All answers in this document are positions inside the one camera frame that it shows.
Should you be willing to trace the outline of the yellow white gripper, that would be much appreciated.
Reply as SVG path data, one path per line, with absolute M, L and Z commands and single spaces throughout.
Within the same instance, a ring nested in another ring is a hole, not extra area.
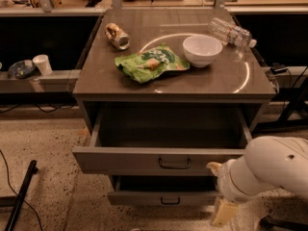
M 221 170 L 221 163 L 209 162 L 206 168 L 218 177 Z M 215 227 L 222 227 L 227 224 L 239 211 L 239 205 L 218 196 L 215 200 L 214 211 L 210 223 Z

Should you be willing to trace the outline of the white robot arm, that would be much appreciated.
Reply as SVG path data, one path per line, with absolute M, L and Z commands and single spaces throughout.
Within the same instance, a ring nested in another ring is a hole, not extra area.
M 308 197 L 308 141 L 295 137 L 263 136 L 250 141 L 243 156 L 206 168 L 217 177 L 219 196 L 211 224 L 221 227 L 253 196 L 283 189 Z

